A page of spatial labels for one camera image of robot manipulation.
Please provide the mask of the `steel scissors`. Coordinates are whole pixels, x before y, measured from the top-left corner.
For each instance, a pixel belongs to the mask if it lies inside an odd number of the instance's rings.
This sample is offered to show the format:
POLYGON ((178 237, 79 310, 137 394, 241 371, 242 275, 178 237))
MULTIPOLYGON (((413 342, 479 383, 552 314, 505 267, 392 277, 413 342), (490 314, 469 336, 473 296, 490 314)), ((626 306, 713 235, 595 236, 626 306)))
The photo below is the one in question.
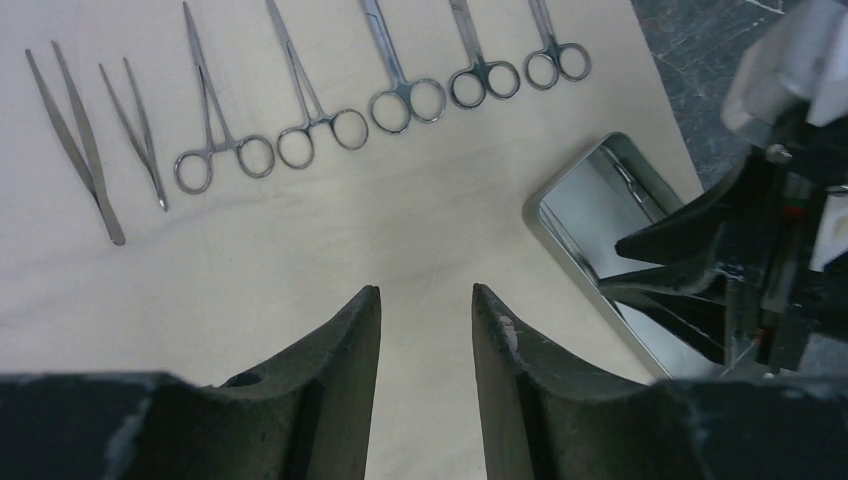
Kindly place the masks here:
POLYGON ((375 93, 369 100, 368 111, 371 120, 382 132, 389 135, 400 135, 404 133, 412 120, 423 124, 432 124, 440 120, 447 107, 447 93, 445 88, 433 78, 420 78, 415 81, 408 80, 403 71, 379 2, 377 0, 363 0, 360 4, 391 83, 391 86, 387 90, 375 93), (416 87, 424 85, 433 87, 439 97, 438 110, 432 116, 423 116, 413 105, 413 91, 416 87), (400 126, 386 126, 377 118, 377 102, 383 97, 393 97, 403 107, 405 119, 400 126))
POLYGON ((536 90, 546 91, 553 88, 560 78, 574 83, 585 79, 592 70, 592 59, 585 47, 576 42, 558 41, 546 1, 529 0, 528 4, 542 45, 539 50, 529 53, 523 62, 523 71, 529 84, 536 90), (579 74, 565 70, 562 56, 569 50, 576 51, 582 58, 583 70, 579 74), (544 59, 550 65, 552 77, 546 83, 536 81, 531 74, 531 63, 536 59, 544 59))
POLYGON ((449 5, 459 31, 463 48, 469 59, 469 65, 465 69, 455 72, 449 78, 448 92, 452 102, 461 109, 471 110, 478 108, 488 95, 498 100, 507 100, 514 97, 521 87, 521 78, 516 67, 505 60, 488 61, 485 58, 470 7, 466 0, 450 0, 449 5), (508 91, 498 91, 492 85, 490 76, 492 71, 496 69, 504 69, 512 77, 512 87, 508 91), (461 77, 469 77, 479 85, 480 93, 474 101, 464 101, 459 98, 456 84, 461 77))

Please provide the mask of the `beige cloth wrap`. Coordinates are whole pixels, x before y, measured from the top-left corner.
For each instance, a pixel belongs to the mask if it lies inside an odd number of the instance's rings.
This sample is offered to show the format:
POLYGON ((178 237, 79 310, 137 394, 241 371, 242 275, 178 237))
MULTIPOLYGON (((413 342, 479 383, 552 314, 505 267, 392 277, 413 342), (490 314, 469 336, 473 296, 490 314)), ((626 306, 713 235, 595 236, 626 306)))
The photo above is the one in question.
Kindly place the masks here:
MULTIPOLYGON (((300 120, 261 1, 188 1, 235 136, 275 138, 300 120)), ((399 136, 373 129, 356 152, 315 129, 316 158, 247 177, 214 160, 210 189, 176 186, 176 157, 204 143, 182 1, 5 1, 1 5, 1 368, 168 371, 220 384, 332 317, 365 285, 382 297, 366 475, 481 479, 471 340, 482 283, 587 361, 654 376, 529 231, 525 201, 582 149, 629 135, 684 199, 701 182, 629 1, 552 1, 557 36, 590 75, 454 106, 399 136), (81 146, 51 41, 90 119, 126 236, 110 241, 50 123, 24 50, 81 146), (141 134, 127 57, 170 203, 164 212, 98 70, 141 134)))

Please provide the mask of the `metal instrument tray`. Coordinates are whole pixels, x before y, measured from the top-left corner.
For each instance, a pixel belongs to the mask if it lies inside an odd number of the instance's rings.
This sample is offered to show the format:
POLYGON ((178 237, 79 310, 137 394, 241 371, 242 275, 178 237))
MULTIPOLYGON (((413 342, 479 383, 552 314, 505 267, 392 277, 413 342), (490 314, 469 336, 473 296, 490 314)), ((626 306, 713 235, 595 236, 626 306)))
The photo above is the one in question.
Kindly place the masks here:
POLYGON ((683 200, 650 164, 636 143, 612 132, 569 160, 522 208, 537 240, 574 281, 604 321, 653 375, 717 378, 722 367, 663 329, 645 314, 601 295, 601 278, 647 268, 619 256, 621 238, 652 223, 628 193, 612 166, 620 161, 655 198, 666 217, 683 200))

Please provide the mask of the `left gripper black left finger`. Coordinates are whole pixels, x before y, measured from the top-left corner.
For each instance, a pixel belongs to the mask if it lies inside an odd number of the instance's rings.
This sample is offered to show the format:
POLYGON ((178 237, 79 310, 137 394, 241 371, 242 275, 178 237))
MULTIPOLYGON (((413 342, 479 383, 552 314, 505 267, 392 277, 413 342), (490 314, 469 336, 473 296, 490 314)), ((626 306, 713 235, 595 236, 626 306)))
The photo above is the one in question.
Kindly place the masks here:
POLYGON ((380 291, 366 286, 218 387, 166 372, 3 375, 1 475, 361 479, 380 339, 380 291))

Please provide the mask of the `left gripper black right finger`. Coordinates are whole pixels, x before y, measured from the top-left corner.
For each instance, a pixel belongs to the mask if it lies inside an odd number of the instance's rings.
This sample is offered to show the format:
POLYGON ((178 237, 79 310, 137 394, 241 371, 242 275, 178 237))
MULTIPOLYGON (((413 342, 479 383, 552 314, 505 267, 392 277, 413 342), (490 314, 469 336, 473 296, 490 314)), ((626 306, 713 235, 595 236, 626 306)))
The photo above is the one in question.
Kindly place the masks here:
POLYGON ((472 293, 472 343, 492 479, 843 479, 841 378, 662 380, 599 368, 472 293))

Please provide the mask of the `large steel tweezers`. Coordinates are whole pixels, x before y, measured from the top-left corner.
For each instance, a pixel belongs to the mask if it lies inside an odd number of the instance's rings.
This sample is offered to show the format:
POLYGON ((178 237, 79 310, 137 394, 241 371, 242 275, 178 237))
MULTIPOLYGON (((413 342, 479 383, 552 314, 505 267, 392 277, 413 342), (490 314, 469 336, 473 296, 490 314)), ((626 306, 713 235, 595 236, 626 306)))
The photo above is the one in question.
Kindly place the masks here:
POLYGON ((124 246, 126 236, 108 196, 103 165, 89 116, 60 45, 52 40, 51 46, 62 73, 81 146, 77 145, 29 48, 24 50, 28 65, 55 134, 80 181, 93 198, 110 241, 115 246, 124 246))

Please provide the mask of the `small steel tweezers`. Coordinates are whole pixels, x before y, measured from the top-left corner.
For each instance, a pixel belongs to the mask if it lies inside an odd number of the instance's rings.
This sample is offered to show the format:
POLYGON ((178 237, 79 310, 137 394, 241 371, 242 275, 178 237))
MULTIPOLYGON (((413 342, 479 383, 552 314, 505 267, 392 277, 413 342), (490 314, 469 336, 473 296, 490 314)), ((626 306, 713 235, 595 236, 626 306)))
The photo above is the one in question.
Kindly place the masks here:
POLYGON ((133 130, 126 110, 124 109, 120 99, 118 98, 118 95, 116 94, 112 82, 110 81, 107 71, 102 63, 98 64, 98 70, 105 84, 112 105, 116 111, 120 125, 122 126, 128 140, 130 141, 130 144, 133 150, 135 151, 140 163, 146 169, 150 177, 158 204, 164 212, 169 212, 170 203, 168 201, 161 172, 158 166, 155 143, 153 140, 152 130, 148 120, 143 97, 141 95, 138 82, 136 80, 128 58, 123 57, 122 61, 129 80, 130 88, 133 94, 134 104, 138 114, 139 125, 141 128, 140 135, 137 135, 133 130))

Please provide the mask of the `steel forceps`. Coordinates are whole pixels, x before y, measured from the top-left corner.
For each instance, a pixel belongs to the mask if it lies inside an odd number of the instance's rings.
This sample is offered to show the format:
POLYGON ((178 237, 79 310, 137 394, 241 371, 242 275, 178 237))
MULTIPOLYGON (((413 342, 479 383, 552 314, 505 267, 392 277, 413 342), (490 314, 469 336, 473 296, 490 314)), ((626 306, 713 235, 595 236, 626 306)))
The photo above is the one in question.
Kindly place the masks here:
POLYGON ((265 4, 283 50, 302 114, 302 122, 299 125, 283 129, 276 139, 275 146, 280 159, 286 166, 294 170, 308 168, 315 159, 315 142, 312 130, 321 125, 326 125, 330 129, 335 142, 341 148, 347 151, 362 149, 370 136, 370 129, 365 116, 354 108, 343 108, 335 113, 328 113, 323 108, 276 2, 266 1, 265 4), (340 134, 346 120, 356 120, 358 124, 356 137, 349 140, 346 140, 340 134), (302 136, 308 144, 308 155, 302 161, 296 161, 291 154, 284 152, 284 142, 292 136, 302 136))
POLYGON ((176 157, 173 173, 178 188, 188 195, 205 193, 214 179, 214 158, 216 155, 225 153, 234 156, 241 171, 249 178, 263 179, 268 177, 276 166, 276 155, 269 139, 259 133, 247 134, 239 138, 232 134, 218 99, 197 25, 187 1, 182 2, 182 11, 190 57, 200 95, 204 143, 200 147, 188 149, 176 157), (247 160, 245 150, 251 145, 259 145, 265 153, 264 159, 261 161, 263 165, 261 169, 253 168, 247 160), (194 185, 186 179, 185 175, 185 168, 194 163, 195 160, 202 167, 204 173, 203 181, 199 185, 194 185))

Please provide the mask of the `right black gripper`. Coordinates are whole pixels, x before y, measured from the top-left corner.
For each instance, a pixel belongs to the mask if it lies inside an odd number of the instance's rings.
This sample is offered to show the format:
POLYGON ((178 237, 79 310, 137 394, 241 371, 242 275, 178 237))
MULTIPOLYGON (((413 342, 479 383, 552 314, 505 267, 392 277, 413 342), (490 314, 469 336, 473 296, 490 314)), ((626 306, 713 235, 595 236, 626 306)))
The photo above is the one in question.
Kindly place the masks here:
POLYGON ((779 115, 766 146, 716 185, 620 239, 619 256, 667 266, 602 278, 600 293, 727 372, 846 374, 847 117, 815 126, 810 110, 779 115), (703 258, 674 263, 722 223, 728 273, 703 258))

